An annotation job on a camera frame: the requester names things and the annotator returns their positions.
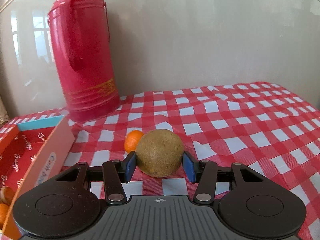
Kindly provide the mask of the brown kiwi fruit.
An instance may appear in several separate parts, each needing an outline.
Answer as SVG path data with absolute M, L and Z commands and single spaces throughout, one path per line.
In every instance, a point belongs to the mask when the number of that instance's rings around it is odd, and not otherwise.
M 142 136 L 135 153 L 137 165 L 148 176 L 165 178 L 175 173 L 181 163 L 184 144 L 167 129 L 155 129 Z

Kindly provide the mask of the small orange behind kiwi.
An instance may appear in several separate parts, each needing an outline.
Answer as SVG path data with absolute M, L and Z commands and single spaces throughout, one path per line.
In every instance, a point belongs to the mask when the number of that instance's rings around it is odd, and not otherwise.
M 130 153 L 131 151 L 135 151 L 140 139 L 144 133 L 139 130 L 133 130 L 130 133 L 126 135 L 125 141 L 124 141 L 124 149 L 126 153 Z

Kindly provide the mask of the red white checkered tablecloth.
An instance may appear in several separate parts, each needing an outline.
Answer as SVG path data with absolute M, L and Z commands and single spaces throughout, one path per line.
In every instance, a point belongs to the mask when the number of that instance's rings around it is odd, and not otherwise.
M 168 129 L 198 159 L 243 163 L 296 194 L 306 206 L 302 239 L 319 239 L 319 110 L 274 83 L 144 92 L 121 98 L 109 116 L 68 122 L 75 142 L 64 167 L 124 159 L 134 130 Z

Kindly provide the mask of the colourful cardboard box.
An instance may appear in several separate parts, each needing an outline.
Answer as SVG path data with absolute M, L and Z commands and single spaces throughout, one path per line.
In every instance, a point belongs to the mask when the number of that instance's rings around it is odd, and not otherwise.
M 12 121 L 1 128 L 1 188 L 15 191 L 1 239 L 19 239 L 12 210 L 17 198 L 57 175 L 75 141 L 63 115 L 26 122 Z

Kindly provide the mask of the fruit in box upper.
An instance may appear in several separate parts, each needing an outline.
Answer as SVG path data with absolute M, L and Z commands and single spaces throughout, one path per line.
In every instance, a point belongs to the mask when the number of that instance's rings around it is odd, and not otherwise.
M 10 187 L 5 186 L 1 188 L 0 195 L 1 195 L 1 203 L 4 203 L 10 206 L 12 200 L 14 199 L 15 191 Z

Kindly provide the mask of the orange in box lower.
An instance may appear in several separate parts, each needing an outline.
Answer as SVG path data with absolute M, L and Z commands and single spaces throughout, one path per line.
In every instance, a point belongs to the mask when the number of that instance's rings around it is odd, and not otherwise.
M 0 228 L 3 227 L 7 214 L 9 211 L 9 206 L 5 203 L 0 204 Z

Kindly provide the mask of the beige curtain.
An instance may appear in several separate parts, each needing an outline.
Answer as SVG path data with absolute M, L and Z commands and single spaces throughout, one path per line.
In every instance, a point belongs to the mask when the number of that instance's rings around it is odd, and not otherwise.
M 3 127 L 6 123 L 9 122 L 9 116 L 7 110 L 4 106 L 2 98 L 0 98 L 0 127 Z

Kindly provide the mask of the red thermos flask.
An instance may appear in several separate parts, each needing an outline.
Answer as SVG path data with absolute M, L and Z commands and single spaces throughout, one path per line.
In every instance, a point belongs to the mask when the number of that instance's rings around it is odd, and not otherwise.
M 104 0 L 56 0 L 48 13 L 53 54 L 71 119 L 100 119 L 118 108 Z

